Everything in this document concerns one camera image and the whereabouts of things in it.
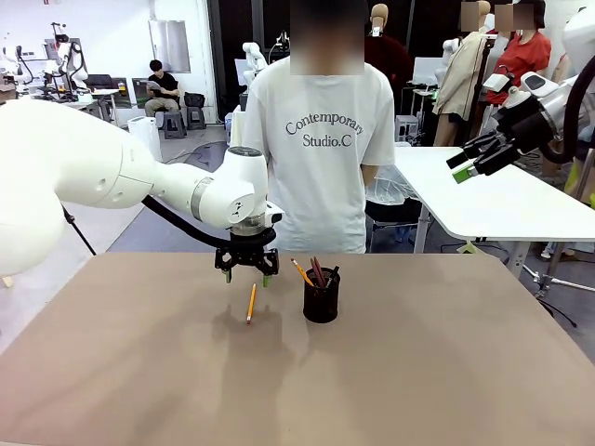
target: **man in black shirt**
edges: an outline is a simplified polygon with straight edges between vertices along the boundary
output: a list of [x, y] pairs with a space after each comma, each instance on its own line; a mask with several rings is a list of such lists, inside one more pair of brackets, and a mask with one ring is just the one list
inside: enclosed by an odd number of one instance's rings
[[149, 80], [155, 82], [161, 88], [156, 90], [147, 85], [147, 93], [149, 94], [149, 98], [151, 98], [145, 104], [147, 116], [153, 118], [160, 110], [167, 110], [168, 112], [179, 110], [178, 81], [168, 72], [164, 72], [164, 66], [159, 60], [153, 60], [149, 64], [149, 67], [153, 72]]

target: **pen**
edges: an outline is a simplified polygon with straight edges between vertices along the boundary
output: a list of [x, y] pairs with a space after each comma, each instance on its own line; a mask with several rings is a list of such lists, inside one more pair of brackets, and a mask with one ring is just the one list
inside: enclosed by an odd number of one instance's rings
[[252, 295], [250, 296], [250, 306], [248, 307], [248, 317], [245, 320], [245, 323], [248, 325], [252, 321], [252, 312], [254, 311], [254, 303], [257, 300], [257, 285], [252, 285]]
[[306, 274], [306, 271], [304, 271], [304, 269], [298, 264], [298, 262], [294, 258], [291, 259], [291, 263], [293, 263], [296, 266], [297, 271], [299, 272], [299, 274], [301, 274], [301, 277], [304, 278], [304, 281], [306, 281], [306, 283], [309, 286], [314, 286], [314, 284], [312, 283], [312, 281], [308, 278], [308, 275]]
[[335, 269], [333, 269], [333, 272], [331, 272], [331, 275], [328, 277], [328, 283], [326, 284], [326, 288], [330, 288], [331, 283], [333, 283], [337, 274], [338, 274], [338, 267], [335, 267]]
[[310, 263], [312, 265], [312, 269], [314, 270], [314, 274], [316, 275], [316, 281], [318, 282], [318, 286], [324, 288], [324, 275], [320, 271], [320, 266], [317, 264], [316, 257], [311, 258]]

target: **black shirt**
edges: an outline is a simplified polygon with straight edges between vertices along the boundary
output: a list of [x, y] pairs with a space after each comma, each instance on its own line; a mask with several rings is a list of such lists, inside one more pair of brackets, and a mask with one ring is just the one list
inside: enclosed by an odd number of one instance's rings
[[[159, 79], [157, 76], [152, 75], [149, 77], [150, 81], [156, 82], [160, 87], [165, 88], [168, 91], [174, 91], [178, 89], [178, 81], [174, 79], [174, 76], [168, 72], [164, 72], [164, 77]], [[156, 98], [174, 99], [178, 100], [177, 96], [164, 95], [161, 91], [153, 90], [153, 94]]]

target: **red pencil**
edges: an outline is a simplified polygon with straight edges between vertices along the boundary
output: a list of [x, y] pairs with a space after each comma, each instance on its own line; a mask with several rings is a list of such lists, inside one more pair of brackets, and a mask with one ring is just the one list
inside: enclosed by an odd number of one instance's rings
[[318, 282], [318, 286], [324, 288], [324, 275], [321, 274], [319, 270], [319, 266], [316, 265], [316, 257], [310, 259], [310, 263], [312, 264], [312, 269], [314, 270], [314, 275], [316, 276], [316, 281]]

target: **pencil holder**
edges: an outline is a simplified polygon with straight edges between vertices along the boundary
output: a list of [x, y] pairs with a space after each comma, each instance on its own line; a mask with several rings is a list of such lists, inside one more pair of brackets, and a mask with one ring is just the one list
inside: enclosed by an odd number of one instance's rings
[[[322, 268], [324, 279], [328, 282], [333, 270]], [[310, 269], [306, 272], [308, 278], [315, 285], [316, 274]], [[316, 323], [329, 323], [334, 321], [338, 315], [338, 286], [341, 277], [336, 274], [331, 284], [326, 288], [308, 285], [304, 282], [304, 316], [308, 321]]]

